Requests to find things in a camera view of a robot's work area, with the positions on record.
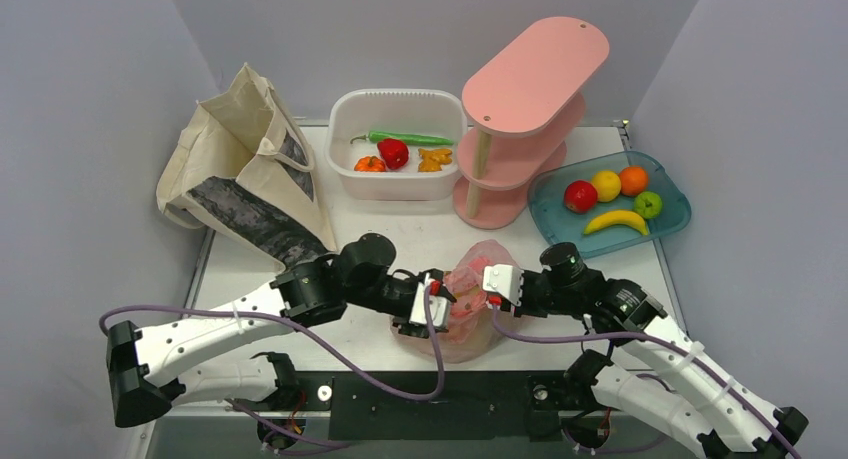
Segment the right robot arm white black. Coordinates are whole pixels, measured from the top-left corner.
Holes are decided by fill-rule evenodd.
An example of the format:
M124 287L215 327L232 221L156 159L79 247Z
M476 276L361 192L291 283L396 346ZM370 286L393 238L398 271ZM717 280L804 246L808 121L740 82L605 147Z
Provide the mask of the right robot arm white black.
M572 243L540 256L542 271L509 264L483 270L482 290L497 314L583 323L582 336L512 339L535 344L606 341L649 367L657 384L588 350L565 372L565 392L577 407L595 403L622 411L675 440L698 458L799 457L807 417L778 407L738 382L704 345L690 338L662 304L637 283L587 267Z

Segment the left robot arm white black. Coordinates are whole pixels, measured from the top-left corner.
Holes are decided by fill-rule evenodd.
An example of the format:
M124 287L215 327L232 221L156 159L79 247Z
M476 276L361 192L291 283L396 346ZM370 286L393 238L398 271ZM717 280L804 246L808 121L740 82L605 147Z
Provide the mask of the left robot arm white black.
M299 332L367 382L379 382L312 332L339 320L350 305L387 314L402 335L437 340L448 329L456 299L445 273L392 274L394 244L369 233L296 265L257 289L210 310L191 310L167 324L141 327L129 320L105 322L129 307L102 316L107 338L106 367L119 428L146 424L174 406L223 399L292 405L298 395L293 364L283 353L260 354L233 364L216 358L273 336Z

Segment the pink three-tier shelf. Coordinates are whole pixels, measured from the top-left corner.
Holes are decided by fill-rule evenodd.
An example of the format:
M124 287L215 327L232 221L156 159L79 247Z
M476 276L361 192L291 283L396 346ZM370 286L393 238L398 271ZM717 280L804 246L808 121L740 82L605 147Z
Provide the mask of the pink three-tier shelf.
M462 174L456 214L478 229L503 228L524 211L531 182L564 163L583 119L583 86L609 56L595 25L548 17L528 26L465 83L470 129L456 147Z

